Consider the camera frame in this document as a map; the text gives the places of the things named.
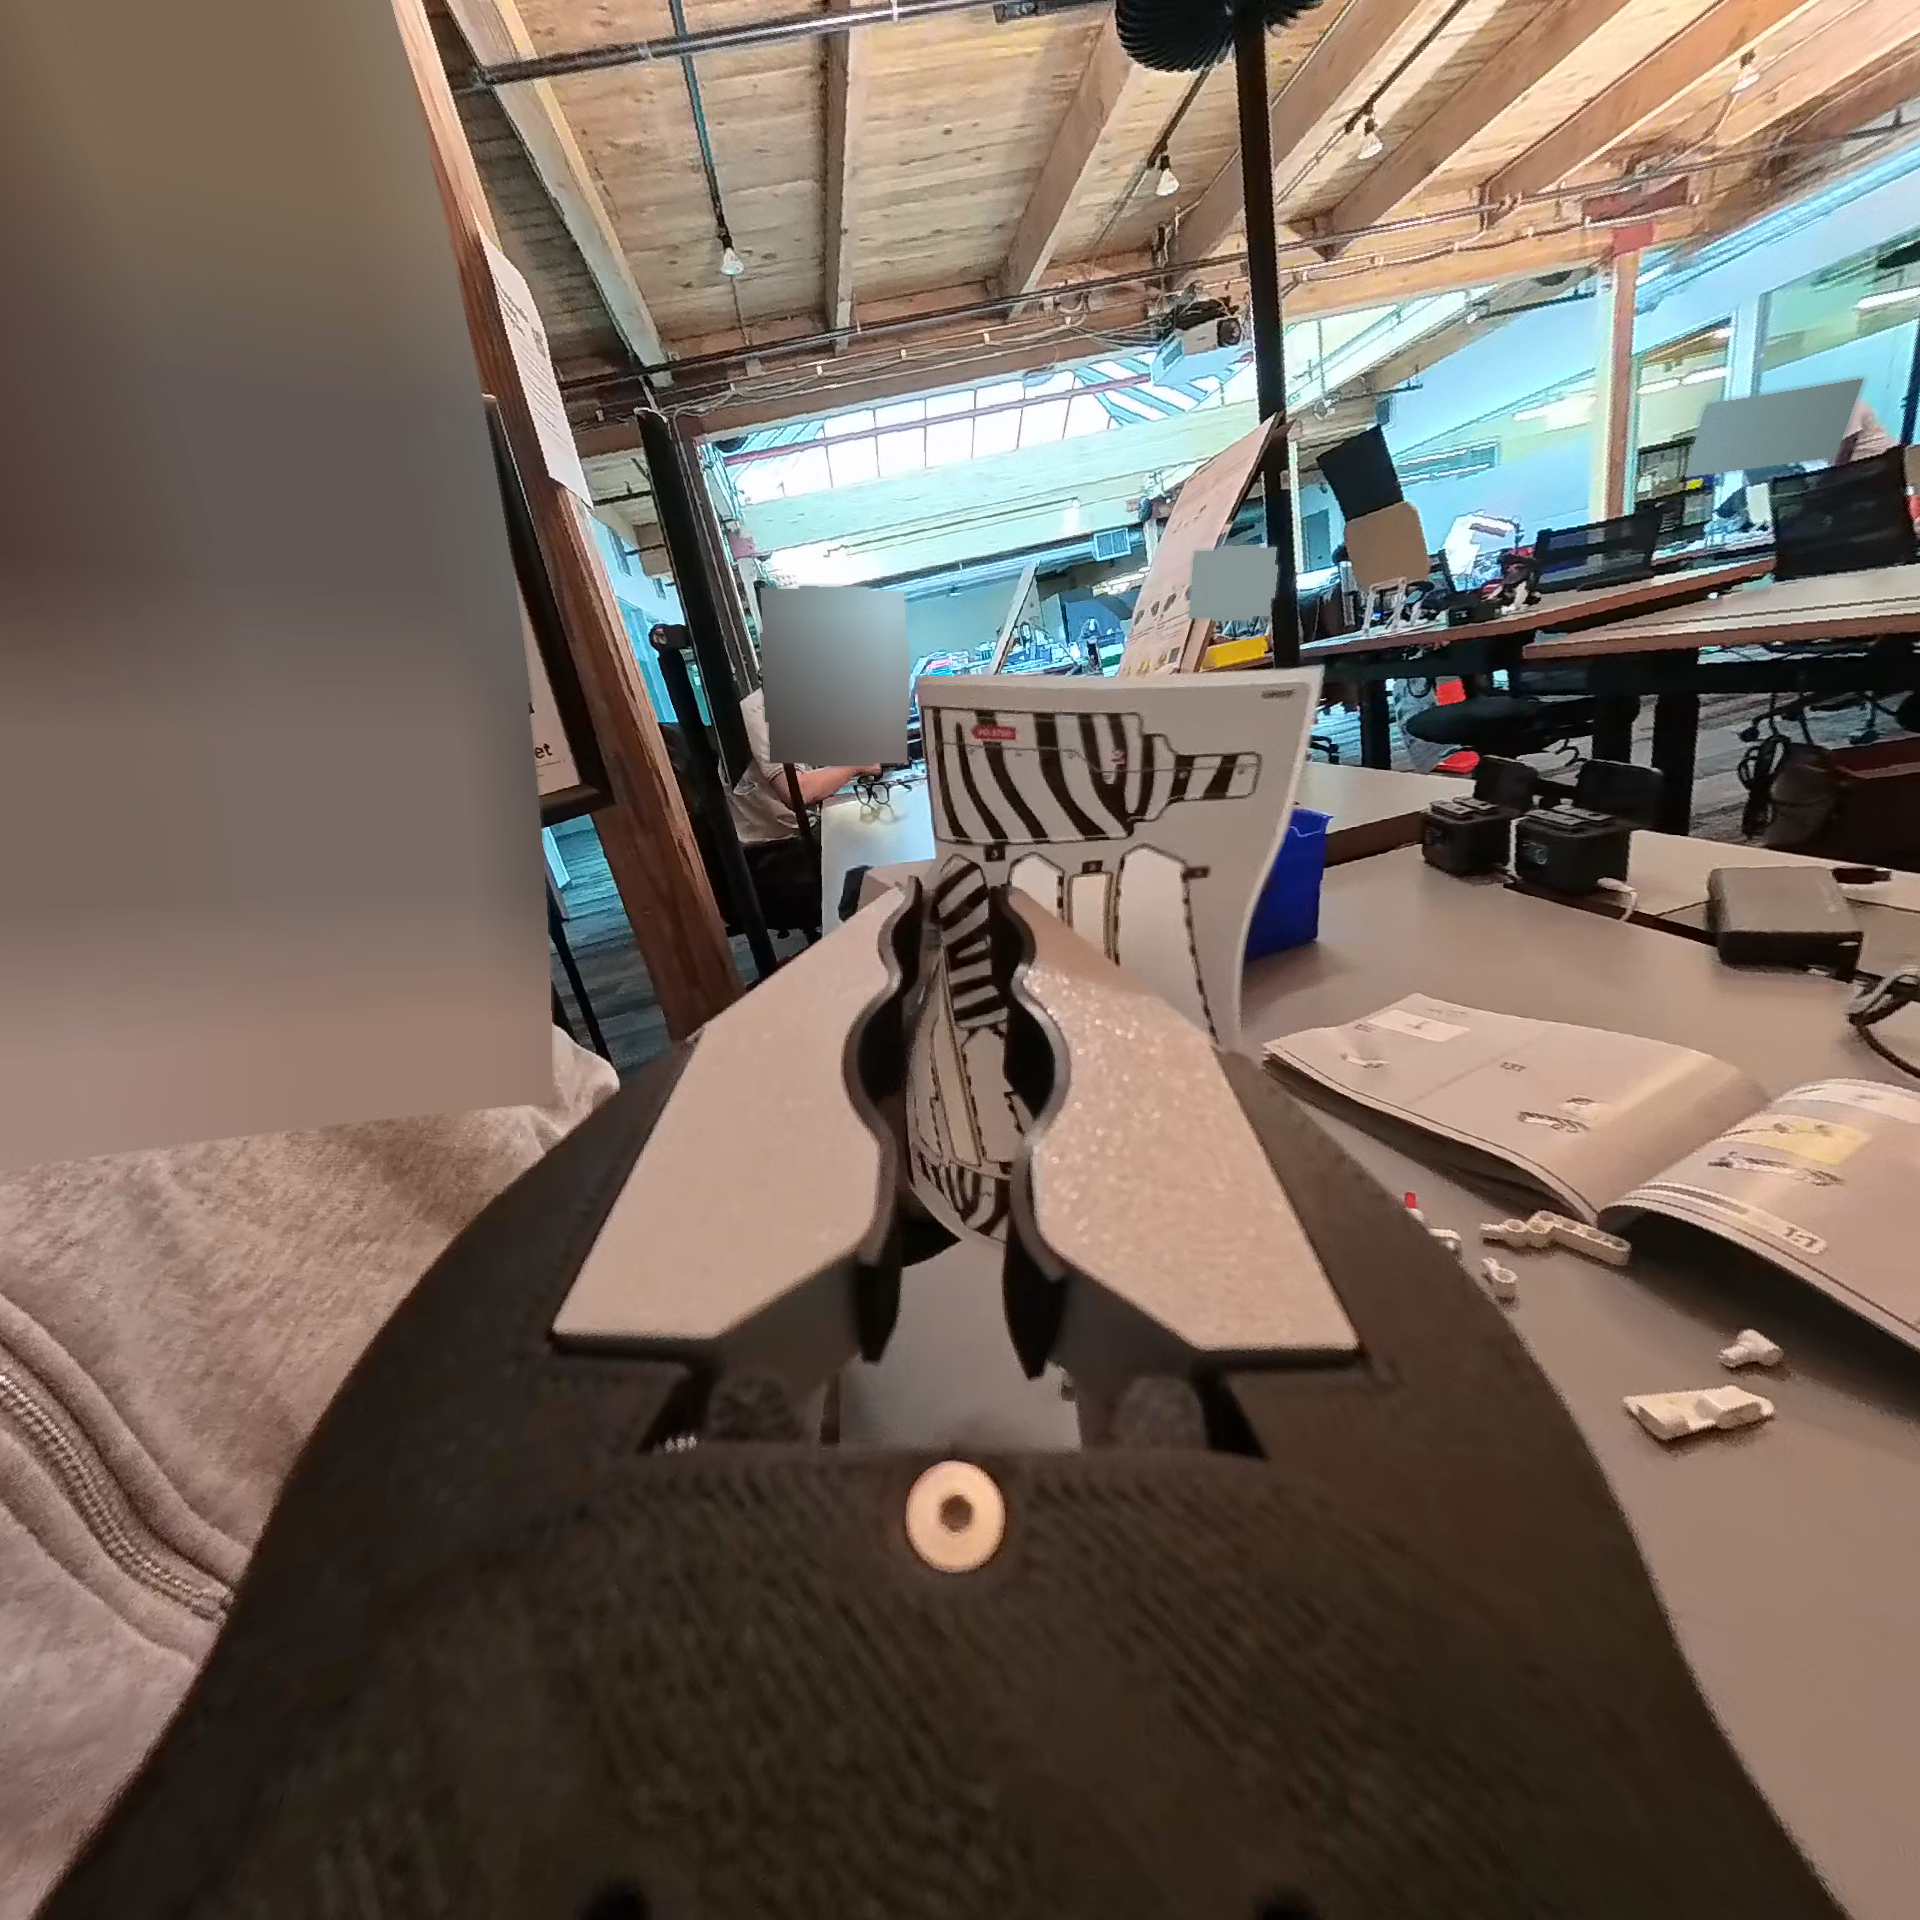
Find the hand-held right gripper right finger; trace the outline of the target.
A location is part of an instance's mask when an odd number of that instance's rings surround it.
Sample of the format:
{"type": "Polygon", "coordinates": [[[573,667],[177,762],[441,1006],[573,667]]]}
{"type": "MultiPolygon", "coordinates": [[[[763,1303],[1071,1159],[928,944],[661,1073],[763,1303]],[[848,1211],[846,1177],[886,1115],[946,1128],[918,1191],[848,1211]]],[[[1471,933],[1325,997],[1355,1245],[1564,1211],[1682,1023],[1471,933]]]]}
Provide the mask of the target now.
{"type": "Polygon", "coordinates": [[[1003,1073],[1022,1118],[1003,1317],[1035,1377],[1225,1377],[1363,1338],[1228,1057],[1035,895],[1003,895],[1003,1073]]]}

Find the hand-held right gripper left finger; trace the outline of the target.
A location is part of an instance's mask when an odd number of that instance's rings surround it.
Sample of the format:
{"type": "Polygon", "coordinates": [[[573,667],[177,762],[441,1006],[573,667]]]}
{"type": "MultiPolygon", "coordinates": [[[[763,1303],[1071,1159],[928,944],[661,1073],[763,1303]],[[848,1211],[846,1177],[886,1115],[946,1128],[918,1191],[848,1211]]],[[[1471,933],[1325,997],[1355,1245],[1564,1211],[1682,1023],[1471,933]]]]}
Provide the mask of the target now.
{"type": "Polygon", "coordinates": [[[920,885],[900,882],[695,1040],[551,1323],[684,1365],[886,1356],[900,1303],[920,885]]]}

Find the zebra striped sticker sheet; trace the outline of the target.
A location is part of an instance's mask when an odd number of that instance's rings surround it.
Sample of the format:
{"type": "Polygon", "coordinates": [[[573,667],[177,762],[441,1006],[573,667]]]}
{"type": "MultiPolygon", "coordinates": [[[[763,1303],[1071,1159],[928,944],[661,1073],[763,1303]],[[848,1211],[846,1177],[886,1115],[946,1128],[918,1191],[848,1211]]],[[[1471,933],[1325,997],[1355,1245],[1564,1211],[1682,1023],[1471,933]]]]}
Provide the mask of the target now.
{"type": "Polygon", "coordinates": [[[993,912],[1033,895],[1222,1047],[1323,672],[918,685],[934,861],[906,1071],[906,1168],[959,1240],[1003,1240],[1026,1108],[1003,1071],[993,912]]]}

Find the pile of lego pieces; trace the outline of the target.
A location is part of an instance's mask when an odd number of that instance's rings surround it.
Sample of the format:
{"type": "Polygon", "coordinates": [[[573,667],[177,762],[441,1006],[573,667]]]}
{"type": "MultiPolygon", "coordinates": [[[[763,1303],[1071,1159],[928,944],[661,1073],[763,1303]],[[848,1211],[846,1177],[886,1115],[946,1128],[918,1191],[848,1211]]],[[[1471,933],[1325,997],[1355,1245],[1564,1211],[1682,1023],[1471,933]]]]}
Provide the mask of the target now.
{"type": "Polygon", "coordinates": [[[1438,1224],[1422,1208],[1417,1191],[1400,1194],[1407,1219],[1414,1219],[1428,1238],[1447,1252],[1473,1280],[1476,1286],[1498,1303],[1511,1303],[1519,1295],[1519,1272],[1505,1253],[1511,1253],[1511,1236],[1505,1224],[1476,1228],[1476,1236],[1453,1231],[1438,1224]]]}

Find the lego instruction booklet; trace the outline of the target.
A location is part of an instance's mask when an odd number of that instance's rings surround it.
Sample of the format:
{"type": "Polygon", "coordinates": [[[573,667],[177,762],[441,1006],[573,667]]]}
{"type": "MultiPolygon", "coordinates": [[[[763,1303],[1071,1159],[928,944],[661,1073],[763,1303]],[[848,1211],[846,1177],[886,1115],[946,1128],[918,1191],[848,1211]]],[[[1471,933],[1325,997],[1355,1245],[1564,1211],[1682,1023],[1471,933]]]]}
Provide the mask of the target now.
{"type": "Polygon", "coordinates": [[[1768,1090],[1688,1046],[1431,997],[1289,1033],[1264,1065],[1581,1228],[1692,1228],[1917,1349],[1912,1089],[1768,1090]]]}

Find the white angled lego beam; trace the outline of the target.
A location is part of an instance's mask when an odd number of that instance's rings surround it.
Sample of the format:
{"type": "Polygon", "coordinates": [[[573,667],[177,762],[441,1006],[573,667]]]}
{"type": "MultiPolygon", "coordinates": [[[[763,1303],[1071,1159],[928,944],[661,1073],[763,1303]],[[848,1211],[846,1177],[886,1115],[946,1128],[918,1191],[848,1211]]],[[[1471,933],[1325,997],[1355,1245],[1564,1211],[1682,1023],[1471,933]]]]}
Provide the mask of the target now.
{"type": "Polygon", "coordinates": [[[1598,1262],[1607,1267],[1625,1267],[1634,1262],[1634,1248],[1625,1238],[1607,1236],[1592,1223],[1568,1219],[1558,1211],[1482,1223],[1476,1228],[1476,1238],[1488,1248],[1505,1252],[1568,1252],[1575,1257],[1598,1262]]]}

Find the white lego panel with hole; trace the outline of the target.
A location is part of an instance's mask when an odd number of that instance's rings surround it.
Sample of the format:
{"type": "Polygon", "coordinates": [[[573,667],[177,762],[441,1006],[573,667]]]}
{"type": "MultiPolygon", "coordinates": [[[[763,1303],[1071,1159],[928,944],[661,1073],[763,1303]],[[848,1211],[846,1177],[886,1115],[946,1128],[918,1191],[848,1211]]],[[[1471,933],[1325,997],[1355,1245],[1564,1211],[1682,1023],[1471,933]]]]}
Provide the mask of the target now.
{"type": "Polygon", "coordinates": [[[1742,1386],[1688,1389],[1668,1393],[1623,1399],[1623,1414],[1662,1446],[1707,1434],[1734,1434],[1773,1420],[1776,1404],[1742,1386]]]}

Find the blue plastic bin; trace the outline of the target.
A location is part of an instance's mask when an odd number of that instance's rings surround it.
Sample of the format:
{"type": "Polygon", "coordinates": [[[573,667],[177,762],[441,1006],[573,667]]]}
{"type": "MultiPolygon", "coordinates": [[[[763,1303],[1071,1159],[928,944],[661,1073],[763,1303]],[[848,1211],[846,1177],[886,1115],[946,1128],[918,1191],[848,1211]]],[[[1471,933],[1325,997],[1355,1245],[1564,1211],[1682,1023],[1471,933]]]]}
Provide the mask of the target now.
{"type": "Polygon", "coordinates": [[[1285,842],[1252,912],[1246,962],[1315,944],[1333,815],[1292,807],[1285,842]]]}

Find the black charging dock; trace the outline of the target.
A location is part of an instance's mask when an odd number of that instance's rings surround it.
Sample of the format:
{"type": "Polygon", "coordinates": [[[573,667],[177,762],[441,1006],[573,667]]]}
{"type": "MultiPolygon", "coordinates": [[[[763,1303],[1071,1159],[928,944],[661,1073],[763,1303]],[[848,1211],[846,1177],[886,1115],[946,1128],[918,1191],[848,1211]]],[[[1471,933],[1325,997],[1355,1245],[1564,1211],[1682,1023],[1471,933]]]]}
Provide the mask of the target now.
{"type": "Polygon", "coordinates": [[[1536,807],[1511,823],[1511,875],[1537,891],[1585,898],[1631,878],[1634,827],[1587,807],[1536,807]]]}
{"type": "Polygon", "coordinates": [[[1519,807],[1476,797],[1428,802],[1422,815],[1422,856],[1453,878],[1508,875],[1517,856],[1519,807]]]}

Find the framed tag poster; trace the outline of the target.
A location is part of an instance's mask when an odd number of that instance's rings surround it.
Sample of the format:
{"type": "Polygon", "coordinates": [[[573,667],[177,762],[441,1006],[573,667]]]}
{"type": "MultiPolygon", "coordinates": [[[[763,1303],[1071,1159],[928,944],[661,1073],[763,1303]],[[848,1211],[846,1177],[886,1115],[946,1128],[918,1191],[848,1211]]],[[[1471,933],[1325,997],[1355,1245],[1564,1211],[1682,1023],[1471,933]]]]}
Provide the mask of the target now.
{"type": "Polygon", "coordinates": [[[485,396],[485,410],[499,514],[515,568],[541,827],[560,827],[611,807],[611,780],[499,402],[485,396]]]}

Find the person's grey hoodie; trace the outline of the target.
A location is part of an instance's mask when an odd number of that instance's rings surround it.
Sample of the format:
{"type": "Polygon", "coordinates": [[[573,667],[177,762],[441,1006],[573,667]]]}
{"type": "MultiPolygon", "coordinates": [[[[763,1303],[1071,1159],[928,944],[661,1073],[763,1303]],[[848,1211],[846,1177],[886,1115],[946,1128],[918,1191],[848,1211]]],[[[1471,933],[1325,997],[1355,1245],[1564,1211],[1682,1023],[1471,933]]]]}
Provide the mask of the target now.
{"type": "Polygon", "coordinates": [[[617,1090],[3,1172],[3,1917],[201,1679],[319,1414],[467,1224],[617,1090]]]}

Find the cardboard display board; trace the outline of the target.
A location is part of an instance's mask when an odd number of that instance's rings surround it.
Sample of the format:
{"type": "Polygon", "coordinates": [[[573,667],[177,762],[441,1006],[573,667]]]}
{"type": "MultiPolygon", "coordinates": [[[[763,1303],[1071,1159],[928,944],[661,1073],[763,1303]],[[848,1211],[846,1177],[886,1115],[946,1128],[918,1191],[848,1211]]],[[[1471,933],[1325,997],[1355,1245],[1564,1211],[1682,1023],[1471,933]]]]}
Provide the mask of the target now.
{"type": "Polygon", "coordinates": [[[1300,505],[1280,417],[1190,473],[1144,579],[1116,677],[1266,670],[1297,616],[1300,505]]]}

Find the black power adapter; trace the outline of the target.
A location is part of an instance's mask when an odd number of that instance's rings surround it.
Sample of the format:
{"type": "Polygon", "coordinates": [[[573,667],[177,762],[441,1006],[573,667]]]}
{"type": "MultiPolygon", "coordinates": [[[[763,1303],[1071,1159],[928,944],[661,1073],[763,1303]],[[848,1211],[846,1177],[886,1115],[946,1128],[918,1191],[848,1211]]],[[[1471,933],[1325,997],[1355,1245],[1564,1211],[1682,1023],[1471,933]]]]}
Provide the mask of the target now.
{"type": "Polygon", "coordinates": [[[1864,932],[1827,864],[1742,864],[1707,875],[1707,933],[1727,968],[1851,978],[1864,932]]]}

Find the long office desks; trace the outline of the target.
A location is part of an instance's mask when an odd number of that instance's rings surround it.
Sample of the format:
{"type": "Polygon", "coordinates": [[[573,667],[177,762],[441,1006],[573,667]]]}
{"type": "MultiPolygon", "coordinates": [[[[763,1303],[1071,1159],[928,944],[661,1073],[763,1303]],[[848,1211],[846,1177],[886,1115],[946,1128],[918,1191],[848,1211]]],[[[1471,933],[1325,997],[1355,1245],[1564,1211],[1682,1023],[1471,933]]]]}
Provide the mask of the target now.
{"type": "Polygon", "coordinates": [[[1476,626],[1351,636],[1303,664],[1336,685],[1400,678],[1547,677],[1595,697],[1791,694],[1907,697],[1917,689],[1917,564],[1808,580],[1739,580],[1688,604],[1649,608],[1576,635],[1545,610],[1476,626]]]}

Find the black floor lamp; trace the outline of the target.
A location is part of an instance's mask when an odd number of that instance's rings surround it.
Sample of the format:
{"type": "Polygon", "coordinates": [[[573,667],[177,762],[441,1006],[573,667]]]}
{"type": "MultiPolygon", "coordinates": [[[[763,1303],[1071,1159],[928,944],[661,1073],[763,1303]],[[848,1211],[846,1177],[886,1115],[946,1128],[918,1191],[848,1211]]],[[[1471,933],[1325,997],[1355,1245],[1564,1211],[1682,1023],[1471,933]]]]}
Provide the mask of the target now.
{"type": "Polygon", "coordinates": [[[1292,505],[1285,488],[1286,369],[1280,315],[1280,234],[1273,214],[1273,133],[1266,41],[1315,2],[1116,2],[1121,49],[1153,73],[1201,73],[1235,60],[1241,208],[1247,228],[1252,332],[1264,420],[1264,547],[1273,556],[1269,660],[1300,667],[1300,568],[1292,505]]]}

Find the wooden post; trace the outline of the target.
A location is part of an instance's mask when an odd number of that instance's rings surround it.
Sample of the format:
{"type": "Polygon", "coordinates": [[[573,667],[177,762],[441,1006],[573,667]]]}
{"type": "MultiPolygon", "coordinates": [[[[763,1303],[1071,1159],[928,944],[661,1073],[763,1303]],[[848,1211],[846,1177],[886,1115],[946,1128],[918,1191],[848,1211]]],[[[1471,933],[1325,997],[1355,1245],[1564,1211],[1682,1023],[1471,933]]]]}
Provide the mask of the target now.
{"type": "Polygon", "coordinates": [[[743,997],[731,937],[713,898],[701,848],[586,505],[549,473],[540,444],[486,255],[498,242],[492,208],[438,41],[422,2],[394,2],[394,24],[427,129],[474,362],[515,457],[541,568],[560,600],[564,651],[611,783],[611,802],[595,814],[595,829],[670,1040],[680,1043],[743,997]]]}

